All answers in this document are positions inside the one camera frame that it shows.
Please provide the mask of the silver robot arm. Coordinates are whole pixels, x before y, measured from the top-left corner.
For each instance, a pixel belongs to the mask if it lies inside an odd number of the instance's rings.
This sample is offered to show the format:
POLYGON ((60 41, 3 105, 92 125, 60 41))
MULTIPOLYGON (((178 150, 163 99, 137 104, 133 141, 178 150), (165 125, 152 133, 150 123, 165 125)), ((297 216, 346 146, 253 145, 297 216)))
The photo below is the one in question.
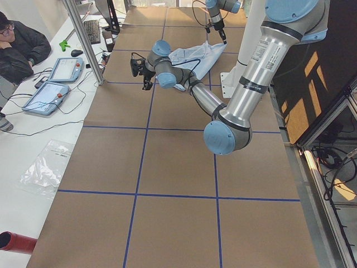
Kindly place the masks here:
POLYGON ((184 87, 212 117, 204 129, 207 148, 217 155, 231 154, 250 143, 250 117, 290 47, 325 38, 329 7, 329 1, 265 1, 261 37, 229 103, 209 91, 194 71, 173 66, 164 40, 156 41, 146 58, 131 59, 132 74, 143 76, 145 90, 151 89, 152 78, 163 88, 184 87))
POLYGON ((209 23, 205 26, 206 32, 210 33, 210 28, 213 27, 220 35, 223 44, 226 44, 226 34, 224 32, 224 20, 221 11, 229 13, 238 13, 241 1, 239 0, 206 0, 206 8, 209 13, 209 23))

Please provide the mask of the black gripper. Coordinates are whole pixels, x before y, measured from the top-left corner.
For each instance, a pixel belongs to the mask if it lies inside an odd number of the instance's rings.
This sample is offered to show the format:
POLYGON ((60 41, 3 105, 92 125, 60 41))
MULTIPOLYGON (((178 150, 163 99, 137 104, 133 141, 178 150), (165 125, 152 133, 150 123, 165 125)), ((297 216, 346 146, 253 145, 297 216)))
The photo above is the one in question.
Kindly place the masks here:
POLYGON ((148 67, 146 67, 146 59, 140 58, 140 59, 130 59, 130 65, 131 65, 131 71, 132 75, 134 77, 137 77, 138 75, 143 76, 143 90, 151 90, 153 83, 151 79, 155 76, 155 72, 149 70, 148 67))
POLYGON ((210 33, 210 28, 211 27, 213 27, 214 30, 216 30, 219 33, 223 44, 227 44, 226 34, 224 32, 224 21, 223 20, 219 20, 218 22, 209 21, 209 23, 205 26, 206 32, 208 34, 210 33))

